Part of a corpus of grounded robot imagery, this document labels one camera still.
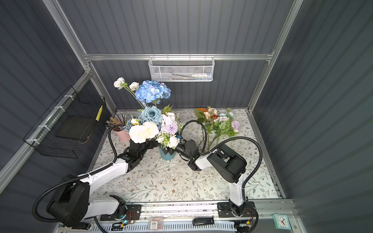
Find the mint green clock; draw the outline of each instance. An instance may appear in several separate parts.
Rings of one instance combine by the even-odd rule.
[[[275,222],[276,229],[291,230],[289,218],[284,214],[274,214],[273,221]]]

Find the yellow tag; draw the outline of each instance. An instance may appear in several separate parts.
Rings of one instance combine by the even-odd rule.
[[[97,113],[96,121],[98,121],[98,120],[100,119],[101,113],[102,113],[102,105],[101,105],[101,107],[100,107],[100,110],[99,110],[98,113]]]

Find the black wire basket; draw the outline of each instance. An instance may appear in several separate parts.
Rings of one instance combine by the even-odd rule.
[[[104,106],[103,96],[74,92],[55,107],[45,124],[35,124],[23,140],[44,156],[78,158]]]

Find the white mesh basket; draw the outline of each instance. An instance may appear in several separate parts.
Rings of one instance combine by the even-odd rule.
[[[162,82],[211,82],[214,58],[205,60],[156,60],[149,58],[152,80]]]

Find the purple chrysanthemum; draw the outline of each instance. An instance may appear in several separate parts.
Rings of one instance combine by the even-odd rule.
[[[234,131],[237,131],[239,128],[239,122],[237,120],[232,121],[231,126]]]
[[[178,131],[178,124],[176,122],[167,122],[162,127],[161,131],[169,133],[170,135],[174,135]]]

